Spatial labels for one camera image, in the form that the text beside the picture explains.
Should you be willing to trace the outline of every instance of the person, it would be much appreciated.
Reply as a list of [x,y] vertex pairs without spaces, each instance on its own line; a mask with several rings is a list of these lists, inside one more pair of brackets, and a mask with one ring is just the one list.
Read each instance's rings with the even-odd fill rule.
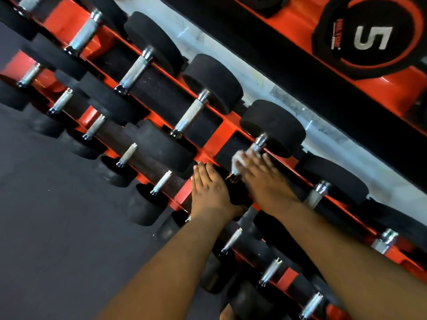
[[[242,160],[245,167],[238,167],[255,202],[287,228],[354,320],[425,319],[424,283],[299,202],[267,155],[243,154]],[[211,164],[195,166],[191,186],[191,221],[136,273],[99,320],[186,318],[217,236],[243,214]],[[233,318],[229,306],[224,313],[223,319]]]

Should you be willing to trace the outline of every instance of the person's left arm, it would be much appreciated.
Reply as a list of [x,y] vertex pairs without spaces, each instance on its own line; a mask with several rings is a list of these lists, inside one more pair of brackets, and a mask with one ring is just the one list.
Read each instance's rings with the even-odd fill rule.
[[191,186],[191,221],[138,271],[98,320],[186,318],[216,238],[243,213],[230,203],[224,180],[211,164],[195,166]]

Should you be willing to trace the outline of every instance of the white number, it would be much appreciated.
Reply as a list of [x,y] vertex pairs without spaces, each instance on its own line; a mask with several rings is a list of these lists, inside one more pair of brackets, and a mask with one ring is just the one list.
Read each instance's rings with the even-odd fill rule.
[[375,41],[375,37],[382,35],[382,40],[380,44],[380,50],[387,48],[387,43],[389,42],[390,35],[392,34],[393,27],[372,27],[371,32],[369,33],[368,41],[362,43],[360,39],[362,38],[363,26],[357,27],[356,35],[354,37],[354,46],[360,50],[366,50],[372,47]]

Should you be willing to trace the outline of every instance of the white marble surface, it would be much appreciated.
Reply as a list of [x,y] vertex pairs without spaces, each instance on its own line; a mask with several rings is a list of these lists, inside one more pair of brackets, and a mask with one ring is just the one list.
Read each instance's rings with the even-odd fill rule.
[[160,0],[116,1],[128,14],[140,11],[155,20],[188,59],[192,60],[197,53],[205,53],[220,60],[242,84],[245,91],[243,100],[247,104],[265,99],[292,112],[307,130],[307,139],[303,143],[307,150],[334,161],[360,177],[374,199],[427,225],[426,194],[187,19]]

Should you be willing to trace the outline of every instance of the dark gym floor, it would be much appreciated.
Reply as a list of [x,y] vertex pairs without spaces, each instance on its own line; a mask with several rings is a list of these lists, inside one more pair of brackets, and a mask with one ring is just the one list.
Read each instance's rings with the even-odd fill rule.
[[[3,25],[0,35],[3,67],[18,40]],[[0,144],[1,319],[93,319],[160,248],[159,223],[126,222],[133,185],[106,184],[97,162],[30,132],[2,105]],[[220,297],[198,288],[188,319],[218,319],[219,309]]]

